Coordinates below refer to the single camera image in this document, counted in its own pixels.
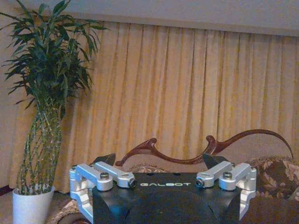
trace screw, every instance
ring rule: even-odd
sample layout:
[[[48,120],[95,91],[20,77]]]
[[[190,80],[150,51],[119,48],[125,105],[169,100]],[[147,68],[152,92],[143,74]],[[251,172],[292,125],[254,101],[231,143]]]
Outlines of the screw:
[[[205,182],[202,179],[196,180],[196,185],[200,188],[202,188],[205,185]]]
[[[224,172],[222,176],[225,179],[232,179],[233,174],[231,172]]]
[[[137,180],[131,179],[128,184],[130,188],[135,188],[137,185]]]
[[[109,178],[109,173],[107,172],[102,172],[100,174],[100,178],[103,179],[103,180],[107,180]]]

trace cushion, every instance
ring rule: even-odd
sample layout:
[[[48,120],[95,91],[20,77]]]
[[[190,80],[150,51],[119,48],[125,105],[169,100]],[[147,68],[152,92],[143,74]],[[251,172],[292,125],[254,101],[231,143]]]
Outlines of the cushion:
[[[169,170],[166,170],[162,167],[159,167],[157,165],[147,164],[147,163],[134,165],[134,166],[130,167],[127,171],[132,172],[132,173],[167,173],[167,172],[169,172]]]
[[[257,196],[288,199],[299,187],[299,166],[288,157],[261,157],[246,163],[257,169]]]

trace white pot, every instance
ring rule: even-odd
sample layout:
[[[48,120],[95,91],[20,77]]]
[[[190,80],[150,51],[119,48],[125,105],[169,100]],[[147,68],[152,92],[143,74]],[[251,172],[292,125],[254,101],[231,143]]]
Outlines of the white pot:
[[[53,197],[51,191],[40,195],[19,195],[13,190],[13,224],[43,224]]]

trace ceiling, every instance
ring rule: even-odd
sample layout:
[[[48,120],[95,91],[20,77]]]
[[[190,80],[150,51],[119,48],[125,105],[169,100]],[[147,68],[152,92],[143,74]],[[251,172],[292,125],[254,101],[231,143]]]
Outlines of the ceiling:
[[[46,2],[21,1],[34,9]],[[72,0],[66,12],[104,21],[299,36],[299,0]]]

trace metal clamp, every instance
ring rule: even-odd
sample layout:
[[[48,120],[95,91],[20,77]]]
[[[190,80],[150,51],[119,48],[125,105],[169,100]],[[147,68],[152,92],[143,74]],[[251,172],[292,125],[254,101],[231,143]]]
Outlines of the metal clamp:
[[[232,164],[223,161],[205,172],[196,175],[196,184],[201,188],[214,186],[219,179],[219,186],[223,190],[232,191],[236,186],[241,188],[240,217],[245,215],[249,208],[249,201],[256,196],[256,169],[247,163],[241,163],[234,168]]]
[[[124,172],[104,162],[97,162],[93,166],[96,170],[109,173],[120,188],[134,188],[137,181],[131,172]]]
[[[214,181],[217,180],[223,172],[230,170],[232,170],[232,164],[228,161],[223,161],[207,171],[197,173],[196,184],[201,188],[210,188],[214,186]]]
[[[249,208],[249,201],[256,196],[256,169],[247,163],[237,165],[230,174],[224,174],[219,178],[219,186],[223,190],[234,190],[237,187],[243,189],[240,196],[240,219]]]
[[[123,172],[104,162],[97,162],[90,167],[79,164],[69,171],[70,196],[75,199],[80,212],[93,223],[93,207],[90,204],[88,189],[97,187],[99,191],[107,191],[113,187],[113,180],[121,188],[134,188],[136,179],[131,172]]]

